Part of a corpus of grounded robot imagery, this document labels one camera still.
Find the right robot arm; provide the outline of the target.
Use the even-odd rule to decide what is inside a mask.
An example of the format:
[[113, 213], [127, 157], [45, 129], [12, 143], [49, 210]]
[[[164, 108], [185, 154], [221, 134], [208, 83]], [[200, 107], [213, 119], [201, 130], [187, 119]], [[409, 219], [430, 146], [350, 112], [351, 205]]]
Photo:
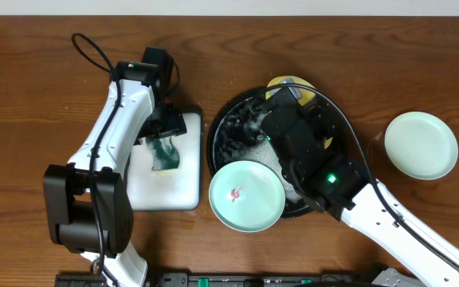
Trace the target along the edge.
[[302, 105], [287, 84], [260, 91], [252, 108], [281, 173], [316, 211], [326, 212], [376, 242], [427, 286], [459, 286], [459, 249], [408, 211], [347, 153], [355, 134], [341, 109], [323, 93]]

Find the green sponge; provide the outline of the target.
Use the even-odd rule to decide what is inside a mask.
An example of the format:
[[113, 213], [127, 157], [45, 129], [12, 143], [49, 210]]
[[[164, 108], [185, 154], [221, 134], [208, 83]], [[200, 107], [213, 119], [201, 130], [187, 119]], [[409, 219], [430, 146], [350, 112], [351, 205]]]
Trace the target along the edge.
[[153, 171], [166, 171], [179, 167], [180, 155], [171, 137], [146, 138], [146, 145], [152, 154]]

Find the black tray with foam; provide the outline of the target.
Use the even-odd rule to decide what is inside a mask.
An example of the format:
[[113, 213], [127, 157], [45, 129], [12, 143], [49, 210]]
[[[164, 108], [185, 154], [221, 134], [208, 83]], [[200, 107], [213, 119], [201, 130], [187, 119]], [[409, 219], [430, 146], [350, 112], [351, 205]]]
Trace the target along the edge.
[[127, 170], [127, 195], [133, 210], [193, 210], [199, 204], [202, 117], [198, 112], [185, 112], [183, 118], [187, 133], [170, 136], [180, 155], [178, 168], [153, 171], [146, 138], [140, 139], [132, 148]]

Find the round black tray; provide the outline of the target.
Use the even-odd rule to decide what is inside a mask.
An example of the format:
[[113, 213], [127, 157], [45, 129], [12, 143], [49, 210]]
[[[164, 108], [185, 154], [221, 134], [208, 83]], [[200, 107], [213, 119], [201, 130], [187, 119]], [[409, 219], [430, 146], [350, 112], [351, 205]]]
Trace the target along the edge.
[[[207, 159], [210, 172], [237, 161], [253, 161], [271, 169], [285, 192], [283, 217], [313, 211], [340, 218], [352, 208], [359, 177], [351, 162], [346, 128], [341, 116], [325, 99], [301, 106], [282, 84], [268, 100], [264, 88], [255, 88], [232, 99], [210, 127]], [[324, 139], [332, 137], [328, 149]]]

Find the yellow plate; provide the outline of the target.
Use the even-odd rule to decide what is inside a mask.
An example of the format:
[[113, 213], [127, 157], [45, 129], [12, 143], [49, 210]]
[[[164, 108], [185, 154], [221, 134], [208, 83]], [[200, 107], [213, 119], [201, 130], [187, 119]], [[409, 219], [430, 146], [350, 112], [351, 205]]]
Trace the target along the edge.
[[[274, 85], [278, 85], [281, 83], [281, 81], [283, 79], [285, 79], [286, 77], [292, 77], [295, 79], [295, 84], [301, 84], [301, 85], [307, 85], [311, 88], [314, 88], [314, 86], [312, 84], [310, 84], [309, 82], [307, 82], [306, 80], [300, 78], [300, 77], [296, 77], [296, 76], [280, 76], [280, 77], [275, 77], [273, 78], [267, 85], [267, 87], [269, 88], [270, 86], [274, 86]], [[314, 92], [309, 92], [308, 90], [304, 90], [302, 88], [298, 88], [300, 91], [301, 91], [301, 94], [302, 94], [302, 98], [300, 100], [298, 100], [299, 104], [301, 106], [307, 106], [308, 104], [312, 103], [313, 100], [316, 98], [316, 94]], [[265, 94], [265, 99], [268, 100], [270, 97], [272, 97], [275, 93], [277, 93], [279, 91], [279, 89], [274, 89], [274, 90], [270, 90], [268, 91], [266, 94]], [[329, 138], [325, 138], [324, 139], [324, 148], [325, 149], [328, 149], [332, 143], [332, 140], [333, 138], [332, 137], [329, 137]]]

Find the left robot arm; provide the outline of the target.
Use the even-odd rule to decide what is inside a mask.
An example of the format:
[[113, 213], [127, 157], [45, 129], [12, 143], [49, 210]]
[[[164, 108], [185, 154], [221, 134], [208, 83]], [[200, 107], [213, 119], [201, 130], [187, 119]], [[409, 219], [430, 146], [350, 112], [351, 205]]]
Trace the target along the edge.
[[168, 104], [172, 56], [148, 47], [139, 62], [109, 65], [109, 94], [89, 136], [67, 164], [51, 164], [43, 178], [53, 243], [87, 257], [90, 273], [58, 274], [57, 286], [142, 286], [147, 263], [130, 238], [134, 214], [125, 173], [139, 138], [186, 133]]

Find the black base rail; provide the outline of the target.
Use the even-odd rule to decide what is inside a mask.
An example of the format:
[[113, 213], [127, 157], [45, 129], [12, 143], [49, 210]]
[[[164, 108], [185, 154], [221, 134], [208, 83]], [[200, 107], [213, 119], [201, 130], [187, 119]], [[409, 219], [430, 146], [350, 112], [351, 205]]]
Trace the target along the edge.
[[315, 286], [389, 286], [421, 287], [424, 284], [396, 269], [379, 269], [361, 277], [348, 274], [302, 276], [148, 273], [137, 279], [103, 272], [101, 279], [89, 275], [58, 274], [55, 287], [141, 286], [141, 287], [315, 287]]

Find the light green plate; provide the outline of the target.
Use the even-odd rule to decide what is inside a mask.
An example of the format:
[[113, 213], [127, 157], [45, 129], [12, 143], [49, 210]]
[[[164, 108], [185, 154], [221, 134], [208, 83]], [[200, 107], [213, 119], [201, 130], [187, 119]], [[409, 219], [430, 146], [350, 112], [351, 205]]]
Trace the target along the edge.
[[212, 211], [223, 224], [243, 233], [273, 226], [283, 214], [285, 200], [277, 175], [253, 161], [229, 163], [210, 182]]
[[395, 117], [386, 128], [384, 146], [396, 168], [420, 180], [449, 174], [459, 154], [450, 127], [427, 112], [405, 112]]

